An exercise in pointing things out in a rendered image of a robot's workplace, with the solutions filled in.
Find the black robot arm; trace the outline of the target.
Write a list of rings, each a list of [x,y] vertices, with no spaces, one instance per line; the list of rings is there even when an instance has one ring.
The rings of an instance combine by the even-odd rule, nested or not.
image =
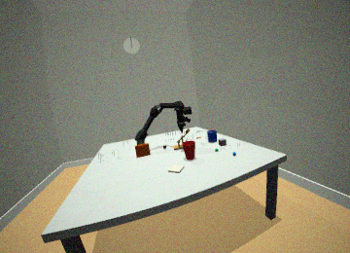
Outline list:
[[[157,108],[160,109],[158,110]],[[183,114],[189,115],[192,113],[192,107],[185,107],[182,101],[176,101],[174,103],[161,103],[159,105],[156,105],[151,109],[150,117],[148,118],[147,122],[144,124],[142,129],[139,130],[137,133],[137,136],[134,138],[137,140],[137,145],[145,144],[145,138],[147,137],[147,130],[150,127],[152,121],[155,117],[158,116],[158,114],[162,111],[164,108],[175,108],[174,111],[176,111],[177,116],[181,116]],[[190,122],[191,119],[188,119],[188,117],[185,118],[184,116],[184,122]]]

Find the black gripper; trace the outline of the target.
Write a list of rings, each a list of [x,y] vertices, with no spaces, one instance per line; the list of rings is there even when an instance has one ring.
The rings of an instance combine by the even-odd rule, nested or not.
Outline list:
[[[177,116],[177,124],[178,124],[178,127],[181,130],[181,132],[183,132],[183,127],[186,125],[184,123],[184,115]]]

